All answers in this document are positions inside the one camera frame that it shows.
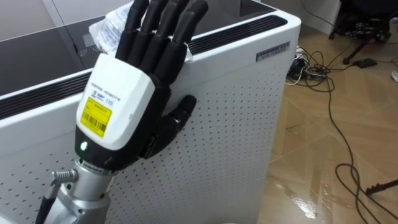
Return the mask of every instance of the black vent grille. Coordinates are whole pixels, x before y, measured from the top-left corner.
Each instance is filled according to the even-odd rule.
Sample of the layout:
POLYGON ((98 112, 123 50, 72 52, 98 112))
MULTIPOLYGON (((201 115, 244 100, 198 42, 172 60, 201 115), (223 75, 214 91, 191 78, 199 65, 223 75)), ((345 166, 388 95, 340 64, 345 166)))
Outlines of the black vent grille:
POLYGON ((91 73, 87 73, 0 100, 0 119, 81 93, 90 75, 91 73))
MULTIPOLYGON (((189 48, 193 55, 199 54, 280 27, 286 23, 287 21, 283 18, 267 16, 193 40, 189 43, 189 48)), ((0 119, 81 93, 85 89, 90 75, 91 73, 87 73, 0 100, 0 119)))
POLYGON ((195 39, 189 43, 193 55, 216 49, 252 35, 260 34, 267 30, 275 29, 287 24, 287 20, 278 16, 267 16, 240 26, 223 30, 214 34, 195 39))

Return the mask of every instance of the label on machine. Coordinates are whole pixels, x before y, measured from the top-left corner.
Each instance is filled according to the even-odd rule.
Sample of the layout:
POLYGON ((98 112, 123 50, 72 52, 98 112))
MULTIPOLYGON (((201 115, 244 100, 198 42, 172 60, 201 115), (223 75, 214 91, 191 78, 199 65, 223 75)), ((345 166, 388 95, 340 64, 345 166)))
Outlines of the label on machine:
POLYGON ((92 98, 87 98, 80 123, 90 131, 103 138, 112 111, 92 98))
POLYGON ((256 55, 256 62, 265 60, 269 57, 285 52, 286 50, 289 49, 289 47, 290 47, 290 41, 275 47, 271 47, 267 50, 263 50, 262 52, 258 52, 256 55))

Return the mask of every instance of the black stand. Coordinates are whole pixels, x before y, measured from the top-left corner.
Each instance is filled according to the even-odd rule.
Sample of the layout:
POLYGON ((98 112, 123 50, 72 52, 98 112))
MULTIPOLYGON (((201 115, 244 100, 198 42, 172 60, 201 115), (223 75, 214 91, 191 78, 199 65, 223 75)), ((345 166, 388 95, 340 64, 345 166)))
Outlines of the black stand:
POLYGON ((372 194, 382 192, 383 190, 389 189, 391 187, 398 186, 398 179, 388 182, 386 184, 376 184, 368 189, 366 189, 366 195, 370 196, 372 194))
POLYGON ((359 45, 354 51, 353 53, 351 53, 348 57, 343 59, 343 64, 344 65, 349 65, 351 59, 353 59, 353 57, 355 57, 356 54, 358 54, 358 52, 360 52, 368 43, 370 40, 364 40, 362 41, 361 45, 359 45))

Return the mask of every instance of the metal connector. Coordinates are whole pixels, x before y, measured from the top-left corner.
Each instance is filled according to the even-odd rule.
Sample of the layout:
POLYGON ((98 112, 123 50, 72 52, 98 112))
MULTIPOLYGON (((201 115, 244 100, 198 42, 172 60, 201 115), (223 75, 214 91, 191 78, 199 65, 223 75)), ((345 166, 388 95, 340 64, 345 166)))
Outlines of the metal connector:
POLYGON ((63 170, 63 171, 52 171, 51 185, 61 185, 64 183, 75 183, 78 178, 78 172, 76 169, 63 170))

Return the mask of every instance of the silver cylindrical mount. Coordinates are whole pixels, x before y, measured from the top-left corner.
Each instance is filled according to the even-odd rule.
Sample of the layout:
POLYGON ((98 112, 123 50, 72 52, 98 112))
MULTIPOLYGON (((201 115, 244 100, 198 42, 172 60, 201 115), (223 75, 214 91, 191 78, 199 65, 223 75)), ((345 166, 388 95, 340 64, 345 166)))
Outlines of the silver cylindrical mount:
POLYGON ((104 197, 116 178, 116 172, 103 170, 82 160, 75 161, 74 169, 78 172, 76 183, 64 184, 69 195, 80 200, 95 201, 104 197))

